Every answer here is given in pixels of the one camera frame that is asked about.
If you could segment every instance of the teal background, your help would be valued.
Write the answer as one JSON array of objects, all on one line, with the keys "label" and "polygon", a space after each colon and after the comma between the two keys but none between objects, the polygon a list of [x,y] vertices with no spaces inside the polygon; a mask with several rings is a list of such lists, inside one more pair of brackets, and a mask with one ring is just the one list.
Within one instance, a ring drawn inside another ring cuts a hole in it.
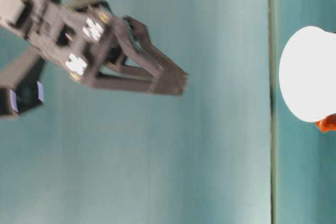
[{"label": "teal background", "polygon": [[271,0],[274,223],[335,223],[336,133],[321,133],[287,109],[278,66],[287,40],[304,26],[336,30],[335,0]]},{"label": "teal background", "polygon": [[[270,223],[267,0],[107,1],[187,90],[90,90],[48,65],[46,105],[0,121],[0,223]],[[26,46],[1,30],[0,66]]]}]

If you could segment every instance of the white object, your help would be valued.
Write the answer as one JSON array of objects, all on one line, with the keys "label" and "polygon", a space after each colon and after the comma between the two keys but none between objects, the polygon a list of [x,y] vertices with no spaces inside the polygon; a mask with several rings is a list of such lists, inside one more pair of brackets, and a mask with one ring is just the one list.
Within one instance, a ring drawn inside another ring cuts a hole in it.
[{"label": "white object", "polygon": [[305,122],[336,113],[336,34],[308,26],[287,42],[279,66],[289,110]]}]

